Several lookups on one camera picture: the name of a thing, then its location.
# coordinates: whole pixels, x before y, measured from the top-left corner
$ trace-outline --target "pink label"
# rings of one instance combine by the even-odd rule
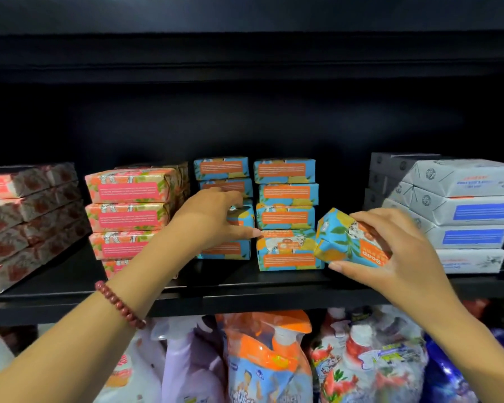
[[[122,228],[158,225],[156,210],[138,210],[137,212],[106,212],[99,214],[102,228]]]
[[[102,256],[107,259],[133,258],[148,242],[135,243],[103,243]]]
[[[102,200],[116,202],[134,201],[135,199],[158,199],[160,194],[156,182],[132,182],[130,184],[100,184],[99,196]]]

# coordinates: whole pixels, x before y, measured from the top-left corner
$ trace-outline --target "blue label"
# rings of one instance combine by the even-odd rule
[[[504,229],[447,230],[443,244],[494,244],[502,243]]]
[[[504,203],[456,206],[454,220],[504,219]]]

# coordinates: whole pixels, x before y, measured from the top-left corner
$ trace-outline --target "hand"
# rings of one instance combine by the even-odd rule
[[[259,229],[227,222],[228,209],[233,205],[243,205],[240,192],[223,192],[219,187],[202,189],[176,212],[169,227],[178,229],[193,242],[196,253],[224,242],[260,236]]]
[[[378,208],[351,216],[373,227],[381,236],[379,243],[386,244],[383,250],[391,251],[392,257],[380,268],[336,261],[330,269],[377,290],[424,328],[442,308],[462,307],[437,252],[408,215]]]

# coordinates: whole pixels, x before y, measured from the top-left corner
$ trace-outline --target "person's right hand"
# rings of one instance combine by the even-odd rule
[[[392,257],[384,267],[372,268],[335,261],[329,268],[377,290],[393,305],[426,327],[441,309],[462,307],[435,249],[401,210],[377,208],[351,216],[373,227]]]

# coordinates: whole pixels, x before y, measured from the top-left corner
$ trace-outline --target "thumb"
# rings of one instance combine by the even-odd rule
[[[250,226],[228,225],[228,236],[230,240],[246,240],[261,236],[261,230]]]
[[[368,267],[363,264],[335,261],[330,262],[328,265],[330,270],[342,273],[344,276],[349,277],[361,284],[368,287],[375,287],[375,284],[381,280],[383,270],[377,267]]]

